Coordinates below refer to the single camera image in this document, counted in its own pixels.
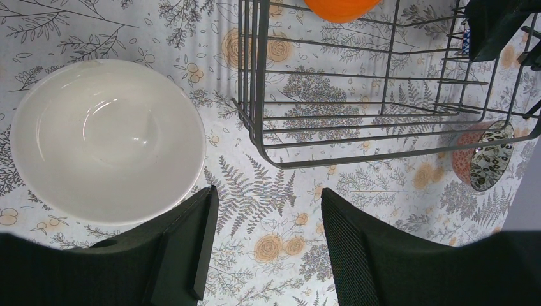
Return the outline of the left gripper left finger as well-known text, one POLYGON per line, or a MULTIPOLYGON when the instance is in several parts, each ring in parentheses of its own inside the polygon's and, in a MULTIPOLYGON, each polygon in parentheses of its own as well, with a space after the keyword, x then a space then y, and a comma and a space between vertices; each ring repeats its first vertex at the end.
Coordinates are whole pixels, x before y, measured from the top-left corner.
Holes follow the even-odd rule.
POLYGON ((215 186, 91 247, 1 235, 2 305, 196 305, 218 217, 215 186))

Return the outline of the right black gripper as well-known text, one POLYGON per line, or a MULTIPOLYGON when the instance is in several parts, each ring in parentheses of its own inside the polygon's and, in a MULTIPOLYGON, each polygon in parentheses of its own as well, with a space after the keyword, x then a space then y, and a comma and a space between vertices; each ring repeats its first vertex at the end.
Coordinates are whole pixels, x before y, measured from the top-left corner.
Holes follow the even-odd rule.
POLYGON ((469 60, 495 60, 526 19, 539 12, 537 0, 469 1, 464 9, 470 30, 469 60))

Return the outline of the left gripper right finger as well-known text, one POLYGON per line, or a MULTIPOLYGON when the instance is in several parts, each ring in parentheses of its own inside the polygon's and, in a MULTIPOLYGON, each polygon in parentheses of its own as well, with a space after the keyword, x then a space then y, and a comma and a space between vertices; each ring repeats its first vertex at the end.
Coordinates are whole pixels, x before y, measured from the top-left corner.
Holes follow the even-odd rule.
POLYGON ((539 305, 540 232, 451 247, 401 231, 322 191, 340 305, 539 305))

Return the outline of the beige bowl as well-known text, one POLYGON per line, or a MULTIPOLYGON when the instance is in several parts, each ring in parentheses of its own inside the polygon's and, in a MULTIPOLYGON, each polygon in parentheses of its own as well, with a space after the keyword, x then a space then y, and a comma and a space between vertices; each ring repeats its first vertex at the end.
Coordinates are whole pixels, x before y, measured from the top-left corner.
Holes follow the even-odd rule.
POLYGON ((206 155, 189 96, 161 73, 118 59, 70 64, 40 80, 17 107, 10 147, 41 201, 108 226, 178 205, 206 155))

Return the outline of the orange bowl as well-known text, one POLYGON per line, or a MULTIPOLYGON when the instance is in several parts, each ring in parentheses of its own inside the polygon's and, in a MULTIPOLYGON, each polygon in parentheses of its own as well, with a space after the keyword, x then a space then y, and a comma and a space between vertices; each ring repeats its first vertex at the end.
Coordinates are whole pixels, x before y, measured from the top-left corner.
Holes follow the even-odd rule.
POLYGON ((348 23, 371 11, 380 0, 304 0, 317 16, 333 23, 348 23))

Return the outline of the blue zigzag pattern bowl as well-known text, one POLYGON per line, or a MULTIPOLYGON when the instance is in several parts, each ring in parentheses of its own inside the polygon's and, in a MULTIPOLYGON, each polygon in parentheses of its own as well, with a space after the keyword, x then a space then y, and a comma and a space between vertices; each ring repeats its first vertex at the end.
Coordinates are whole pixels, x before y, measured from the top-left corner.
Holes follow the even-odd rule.
POLYGON ((461 54, 468 55, 470 53, 470 30, 465 29, 461 38, 461 54))

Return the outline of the pink speckled bowl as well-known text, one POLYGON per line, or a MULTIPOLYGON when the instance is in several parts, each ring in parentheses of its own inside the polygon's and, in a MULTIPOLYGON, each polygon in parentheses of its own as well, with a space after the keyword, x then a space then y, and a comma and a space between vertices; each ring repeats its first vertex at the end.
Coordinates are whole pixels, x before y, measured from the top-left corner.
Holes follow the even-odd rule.
MULTIPOLYGON (((492 143, 513 139, 513 125, 505 120, 480 122, 456 136, 452 145, 492 143)), ((462 182, 475 191, 486 191, 495 185, 506 171, 514 151, 513 143, 478 146, 452 152, 451 164, 454 173, 462 182)))

